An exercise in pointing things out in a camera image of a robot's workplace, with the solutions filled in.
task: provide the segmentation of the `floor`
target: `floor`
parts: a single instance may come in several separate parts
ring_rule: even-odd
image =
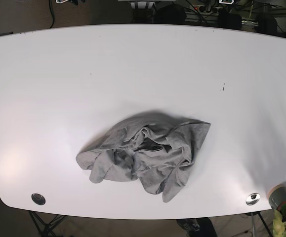
[[[89,24],[130,23],[132,11],[127,2],[117,0],[79,1],[75,6],[70,2],[53,4],[54,27],[69,27]],[[52,18],[47,0],[0,0],[0,33],[14,33],[47,29]],[[40,213],[47,222],[54,215]],[[262,215],[269,227],[273,212],[263,211]],[[252,236],[251,219],[241,215],[211,217],[219,237]],[[255,217],[257,237],[267,237],[267,232],[258,216]],[[186,233],[175,220],[110,220],[68,217],[54,232],[65,237],[184,237]],[[38,236],[28,211],[10,208],[0,200],[0,237]]]

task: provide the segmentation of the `white tabletop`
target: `white tabletop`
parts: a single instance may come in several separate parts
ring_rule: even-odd
[[[140,112],[211,123],[169,203],[139,180],[89,181],[76,155]],[[269,209],[286,182],[286,39],[215,28],[101,25],[0,37],[0,198],[73,216],[174,219]],[[42,194],[39,206],[31,194]],[[260,193],[248,206],[245,199]]]

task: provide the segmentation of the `black cable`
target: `black cable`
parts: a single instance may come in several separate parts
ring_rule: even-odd
[[[197,14],[198,14],[198,16],[200,17],[200,18],[202,18],[204,21],[205,21],[205,23],[209,26],[209,23],[206,21],[206,19],[201,15],[201,13],[199,13],[199,11],[198,10],[196,10],[195,8],[194,8],[194,6],[192,5],[192,3],[190,3],[188,0],[185,0],[193,9],[190,9],[191,11],[193,11],[193,12],[196,12]]]
[[[190,8],[184,7],[184,9],[189,10],[189,11],[192,11],[192,12],[194,12],[195,14],[197,14],[197,15],[198,15],[198,13],[197,13],[196,11],[193,11],[193,10],[192,10],[192,9],[190,9]],[[202,18],[200,17],[200,15],[198,15],[198,17],[199,17],[199,19],[198,19],[198,23],[199,23],[199,24],[201,24],[201,22],[202,22]]]
[[[52,3],[51,3],[51,0],[48,0],[48,6],[49,6],[50,14],[52,15],[52,19],[53,19],[53,22],[52,22],[52,24],[51,24],[51,26],[49,28],[52,28],[54,23],[55,23],[55,15],[54,15],[54,11],[53,11],[53,6],[52,6]]]
[[[213,14],[215,14],[216,12],[212,12],[212,13],[210,13],[209,15],[207,15],[204,19],[206,19],[206,18],[208,18],[209,16],[211,16],[211,15],[213,15]]]

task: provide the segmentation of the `round metal disc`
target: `round metal disc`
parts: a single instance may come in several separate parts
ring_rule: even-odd
[[[251,206],[256,204],[260,199],[260,195],[259,194],[251,194],[246,198],[246,204]]]
[[[45,204],[45,198],[41,194],[32,194],[31,198],[37,205]]]

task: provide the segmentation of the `crumpled cloth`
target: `crumpled cloth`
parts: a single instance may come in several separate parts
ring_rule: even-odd
[[[77,155],[90,181],[140,179],[146,192],[169,202],[187,184],[209,123],[189,119],[177,126],[153,118],[129,118]]]

